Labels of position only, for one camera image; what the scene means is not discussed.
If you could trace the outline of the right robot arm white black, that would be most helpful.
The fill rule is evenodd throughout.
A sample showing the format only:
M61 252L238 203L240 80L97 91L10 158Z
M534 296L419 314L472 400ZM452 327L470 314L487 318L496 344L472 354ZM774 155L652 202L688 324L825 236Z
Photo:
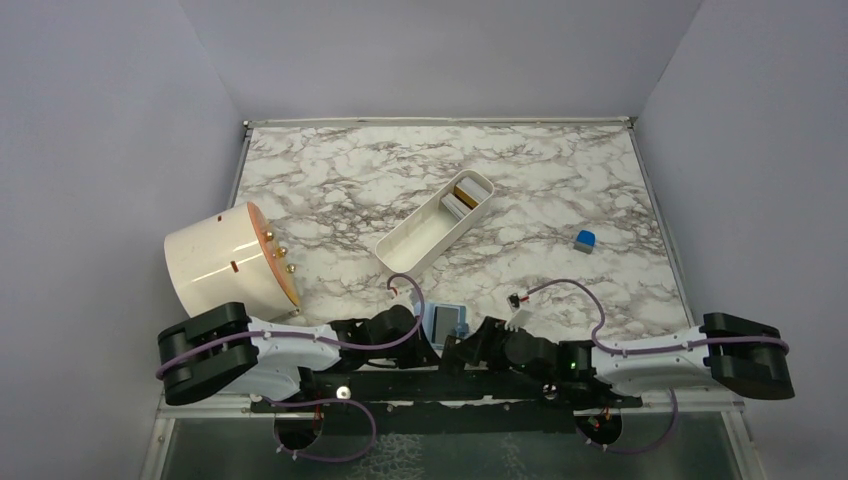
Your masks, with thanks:
M555 343L488 317L444 348L440 368L455 375L480 365L517 372L592 407L613 397L716 385L744 398L787 400L795 395L787 353L777 328L726 313L709 313L702 325L670 335L610 345Z

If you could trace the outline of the white oblong plastic tray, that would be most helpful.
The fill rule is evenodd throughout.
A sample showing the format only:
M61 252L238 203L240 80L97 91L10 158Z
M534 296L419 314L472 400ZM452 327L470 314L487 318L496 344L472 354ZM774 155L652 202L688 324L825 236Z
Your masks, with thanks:
M445 209L440 198L460 178L470 176L482 183L490 196L462 220ZM462 170L444 184L374 247L376 258L392 273L418 276L489 211L495 185L474 170Z

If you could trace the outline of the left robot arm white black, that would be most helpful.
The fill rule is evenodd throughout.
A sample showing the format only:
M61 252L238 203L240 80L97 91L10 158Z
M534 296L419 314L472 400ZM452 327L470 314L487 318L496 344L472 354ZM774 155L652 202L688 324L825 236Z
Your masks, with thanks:
M156 377L171 406L225 391L267 397L298 411L314 397L307 372L348 373L373 359L391 360L399 369L440 361L421 321L402 305L369 319L300 327L259 320L230 302L163 330L157 344Z

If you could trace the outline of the blue leather card holder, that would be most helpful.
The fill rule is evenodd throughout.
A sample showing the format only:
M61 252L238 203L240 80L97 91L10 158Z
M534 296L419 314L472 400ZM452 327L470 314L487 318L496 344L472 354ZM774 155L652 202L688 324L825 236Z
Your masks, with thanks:
M469 334L464 305L416 303L414 313L421 315L424 333L435 350L442 350L449 336L463 340Z

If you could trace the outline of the grey card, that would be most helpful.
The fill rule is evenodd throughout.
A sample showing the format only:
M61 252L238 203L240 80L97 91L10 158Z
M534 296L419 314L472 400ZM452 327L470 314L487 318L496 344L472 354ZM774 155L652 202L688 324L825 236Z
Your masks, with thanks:
M434 344L443 344L448 336L456 335L456 327L459 324L459 310L454 308L436 307L432 321L432 341Z

